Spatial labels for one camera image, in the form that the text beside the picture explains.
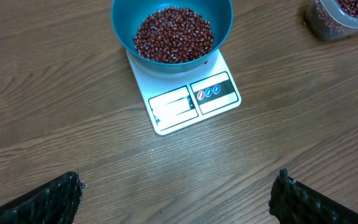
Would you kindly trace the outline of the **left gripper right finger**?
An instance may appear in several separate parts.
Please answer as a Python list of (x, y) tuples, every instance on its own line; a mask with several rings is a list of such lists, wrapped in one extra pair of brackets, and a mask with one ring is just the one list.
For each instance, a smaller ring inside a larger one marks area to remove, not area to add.
[(290, 177), (286, 169), (270, 195), (269, 214), (280, 224), (358, 224), (358, 213)]

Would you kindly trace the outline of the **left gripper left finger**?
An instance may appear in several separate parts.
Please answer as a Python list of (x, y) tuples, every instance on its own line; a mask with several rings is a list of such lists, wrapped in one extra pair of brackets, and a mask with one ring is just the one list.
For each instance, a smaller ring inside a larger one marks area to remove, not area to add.
[(67, 172), (0, 206), (0, 224), (72, 224), (85, 184)]

